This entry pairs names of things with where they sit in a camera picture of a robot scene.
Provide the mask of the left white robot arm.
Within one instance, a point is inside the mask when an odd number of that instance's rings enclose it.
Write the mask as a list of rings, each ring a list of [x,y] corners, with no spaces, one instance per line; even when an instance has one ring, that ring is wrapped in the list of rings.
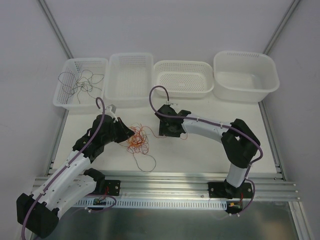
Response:
[[[30,230],[40,238],[48,237],[62,216],[84,196],[101,194],[105,176],[90,168],[109,143],[122,143],[135,133],[119,117],[100,114],[85,135],[79,138],[63,165],[37,190],[21,194],[16,200],[21,238]]]

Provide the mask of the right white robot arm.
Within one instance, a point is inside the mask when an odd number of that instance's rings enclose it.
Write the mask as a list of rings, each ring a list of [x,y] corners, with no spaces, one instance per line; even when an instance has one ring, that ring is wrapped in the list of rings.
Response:
[[[260,152],[260,157],[263,156],[260,141],[243,120],[237,118],[230,123],[217,122],[188,110],[176,112],[168,104],[156,110],[155,115],[159,118],[160,136],[179,138],[181,134],[194,134],[222,144],[230,167],[222,189],[215,192],[227,199],[242,192],[253,158],[257,152]]]

